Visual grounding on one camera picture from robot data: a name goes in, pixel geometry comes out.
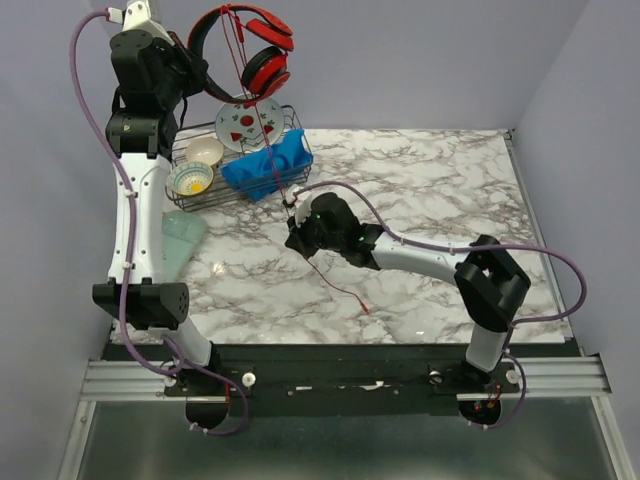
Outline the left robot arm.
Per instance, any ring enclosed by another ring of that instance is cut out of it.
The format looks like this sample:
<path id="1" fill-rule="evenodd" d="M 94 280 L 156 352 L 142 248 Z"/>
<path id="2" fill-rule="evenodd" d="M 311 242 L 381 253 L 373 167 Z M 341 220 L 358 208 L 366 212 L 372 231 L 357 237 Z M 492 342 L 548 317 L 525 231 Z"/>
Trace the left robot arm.
<path id="1" fill-rule="evenodd" d="M 188 287 L 167 280 L 162 250 L 161 202 L 177 132 L 174 109 L 200 90 L 199 78 L 174 36 L 123 31 L 111 39 L 110 49 L 118 86 L 101 135 L 116 175 L 116 235 L 107 280 L 93 286 L 92 297 L 117 319 L 133 358 L 146 361 L 131 343 L 130 328 L 169 347 L 175 365 L 167 375 L 189 368 L 188 384 L 209 395 L 221 385 L 219 356 L 188 317 Z"/>

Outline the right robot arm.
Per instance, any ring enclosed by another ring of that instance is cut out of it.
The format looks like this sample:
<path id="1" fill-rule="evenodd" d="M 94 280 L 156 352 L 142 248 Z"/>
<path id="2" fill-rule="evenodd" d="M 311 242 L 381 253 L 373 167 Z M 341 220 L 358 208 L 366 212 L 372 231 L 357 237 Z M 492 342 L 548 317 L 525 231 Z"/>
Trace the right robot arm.
<path id="1" fill-rule="evenodd" d="M 512 321 L 531 286 L 495 238 L 481 235 L 470 246 L 446 247 L 395 237 L 380 222 L 360 222 L 331 192 L 302 199 L 292 189 L 283 204 L 294 210 L 285 246 L 305 259 L 331 251 L 357 268 L 404 271 L 456 286 L 474 323 L 461 382 L 474 392 L 494 383 Z"/>

